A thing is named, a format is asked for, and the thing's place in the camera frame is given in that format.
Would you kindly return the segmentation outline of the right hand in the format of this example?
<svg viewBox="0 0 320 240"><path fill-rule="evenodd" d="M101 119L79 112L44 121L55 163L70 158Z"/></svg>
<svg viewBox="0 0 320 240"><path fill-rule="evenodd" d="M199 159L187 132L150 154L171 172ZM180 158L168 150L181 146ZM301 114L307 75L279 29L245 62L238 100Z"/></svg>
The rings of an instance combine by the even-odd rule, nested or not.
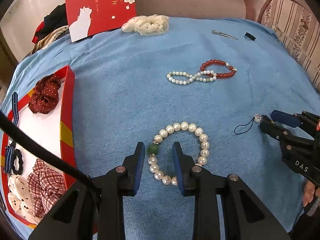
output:
<svg viewBox="0 0 320 240"><path fill-rule="evenodd" d="M314 196L320 197L320 188L316 187L312 182L307 180L304 185L303 191L303 207L307 206L310 202L312 202Z"/></svg>

